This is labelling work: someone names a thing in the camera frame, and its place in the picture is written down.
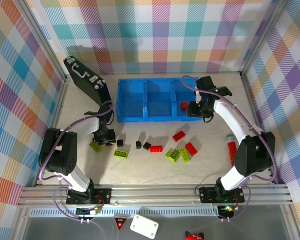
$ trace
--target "white floor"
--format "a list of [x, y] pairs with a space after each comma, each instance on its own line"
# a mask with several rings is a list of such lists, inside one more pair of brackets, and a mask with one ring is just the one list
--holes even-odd
[[[116, 74], [102, 76], [112, 100], [117, 97], [118, 79], [127, 78], [162, 78], [181, 77], [183, 74]], [[192, 74], [202, 77], [207, 74]], [[251, 109], [238, 73], [209, 74], [217, 87], [227, 86], [241, 108], [242, 112], [252, 120]], [[81, 118], [87, 111], [97, 111], [99, 106], [85, 95], [73, 82], [69, 84], [58, 127], [64, 129], [73, 121]], [[101, 152], [95, 152], [89, 143], [92, 134], [78, 143], [77, 165], [93, 180], [95, 184], [214, 184], [218, 177], [227, 173], [231, 168], [226, 135], [230, 128], [221, 117], [215, 115], [210, 123], [203, 121], [191, 122], [138, 122], [119, 123], [115, 117], [111, 128], [114, 128], [116, 139], [124, 140], [128, 151], [127, 159], [114, 157], [117, 145], [102, 146]], [[183, 130], [186, 136], [180, 142], [174, 142], [172, 136]], [[151, 153], [136, 149], [136, 141], [149, 142], [153, 145], [163, 145], [163, 152]], [[184, 163], [180, 158], [177, 163], [169, 161], [165, 154], [178, 147], [184, 149], [191, 142], [198, 150], [191, 161]], [[269, 177], [268, 171], [260, 176]], [[249, 183], [264, 183], [252, 179]], [[45, 181], [44, 184], [60, 184], [57, 179]]]

